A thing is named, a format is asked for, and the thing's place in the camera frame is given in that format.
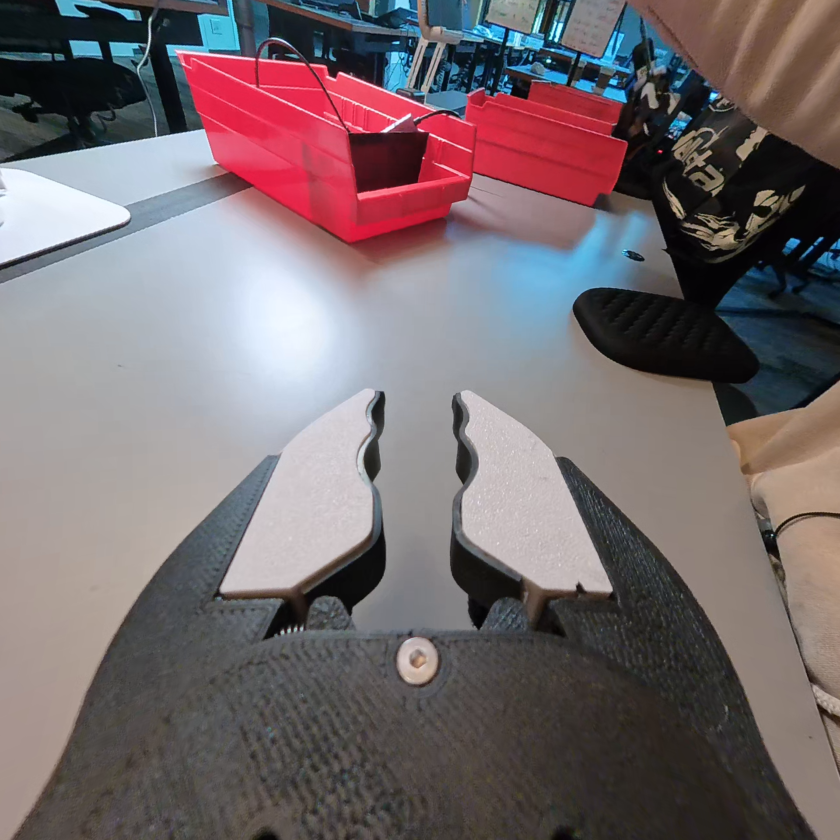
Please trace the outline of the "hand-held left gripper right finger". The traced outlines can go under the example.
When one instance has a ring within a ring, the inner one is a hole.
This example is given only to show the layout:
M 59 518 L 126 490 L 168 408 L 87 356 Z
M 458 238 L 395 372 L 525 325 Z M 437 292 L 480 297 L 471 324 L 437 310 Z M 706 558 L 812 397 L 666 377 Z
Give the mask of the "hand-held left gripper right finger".
M 524 606 L 531 625 L 557 599 L 614 595 L 558 459 L 530 428 L 472 391 L 454 396 L 456 472 L 451 572 L 487 610 Z

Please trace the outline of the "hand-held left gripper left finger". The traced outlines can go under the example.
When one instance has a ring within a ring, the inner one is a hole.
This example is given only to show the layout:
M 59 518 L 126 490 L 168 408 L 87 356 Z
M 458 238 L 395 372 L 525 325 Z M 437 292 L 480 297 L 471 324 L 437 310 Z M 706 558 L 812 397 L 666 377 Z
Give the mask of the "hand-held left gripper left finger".
M 349 613 L 385 571 L 374 480 L 385 396 L 372 388 L 321 415 L 281 451 L 219 586 L 229 601 L 279 598 L 299 617 L 319 597 Z

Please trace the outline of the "red plastic bin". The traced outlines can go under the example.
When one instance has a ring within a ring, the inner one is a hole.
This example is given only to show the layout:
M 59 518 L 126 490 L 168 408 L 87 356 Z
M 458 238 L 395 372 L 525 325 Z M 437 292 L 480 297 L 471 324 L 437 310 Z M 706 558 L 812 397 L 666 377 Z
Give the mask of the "red plastic bin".
M 617 124 L 623 109 L 619 101 L 543 80 L 531 82 L 528 99 L 566 112 L 578 113 L 612 126 Z
M 627 152 L 611 117 L 574 105 L 479 89 L 468 96 L 465 119 L 476 128 L 475 174 L 588 207 L 612 193 Z
M 380 133 L 432 109 L 300 61 L 178 50 L 216 163 L 295 214 L 357 243 L 436 221 L 469 193 L 476 128 L 438 116 L 418 183 L 356 191 L 350 133 Z

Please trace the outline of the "person's right forearm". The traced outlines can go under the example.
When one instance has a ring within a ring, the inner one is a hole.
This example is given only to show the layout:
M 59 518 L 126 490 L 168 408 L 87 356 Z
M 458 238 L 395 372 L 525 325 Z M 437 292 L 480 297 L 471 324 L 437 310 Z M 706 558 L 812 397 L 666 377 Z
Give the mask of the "person's right forearm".
M 839 167 L 838 1 L 631 1 L 759 126 Z

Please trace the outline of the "black bin divider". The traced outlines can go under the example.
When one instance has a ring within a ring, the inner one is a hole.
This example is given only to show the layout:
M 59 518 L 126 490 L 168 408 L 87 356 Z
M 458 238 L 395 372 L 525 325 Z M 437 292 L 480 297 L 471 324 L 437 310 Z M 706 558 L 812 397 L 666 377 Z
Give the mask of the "black bin divider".
M 350 157 L 359 194 L 418 183 L 428 133 L 350 133 Z

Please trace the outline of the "printed black cloth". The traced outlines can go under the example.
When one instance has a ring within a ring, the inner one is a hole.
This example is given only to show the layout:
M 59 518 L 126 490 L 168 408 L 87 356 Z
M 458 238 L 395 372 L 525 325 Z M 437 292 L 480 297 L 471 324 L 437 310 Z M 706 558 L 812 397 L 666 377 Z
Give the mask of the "printed black cloth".
M 814 168 L 808 153 L 717 97 L 654 177 L 669 250 L 706 264 L 732 259 L 798 202 Z

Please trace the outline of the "white tablet stand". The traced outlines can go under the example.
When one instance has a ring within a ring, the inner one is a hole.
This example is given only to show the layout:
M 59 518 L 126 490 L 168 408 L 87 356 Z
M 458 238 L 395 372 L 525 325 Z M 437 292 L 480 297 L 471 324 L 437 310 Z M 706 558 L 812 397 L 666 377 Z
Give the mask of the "white tablet stand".
M 126 226 L 121 205 L 16 169 L 1 170 L 1 267 Z

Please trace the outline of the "black office chair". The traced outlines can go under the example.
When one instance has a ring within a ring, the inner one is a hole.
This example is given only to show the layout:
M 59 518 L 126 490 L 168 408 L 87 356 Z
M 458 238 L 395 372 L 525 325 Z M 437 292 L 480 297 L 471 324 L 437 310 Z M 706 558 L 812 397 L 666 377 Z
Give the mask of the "black office chair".
M 104 57 L 76 58 L 67 40 L 24 35 L 2 37 L 1 51 L 1 95 L 14 100 L 11 111 L 29 123 L 62 117 L 78 144 L 96 143 L 94 115 L 110 123 L 116 111 L 148 101 L 142 79 L 109 48 Z

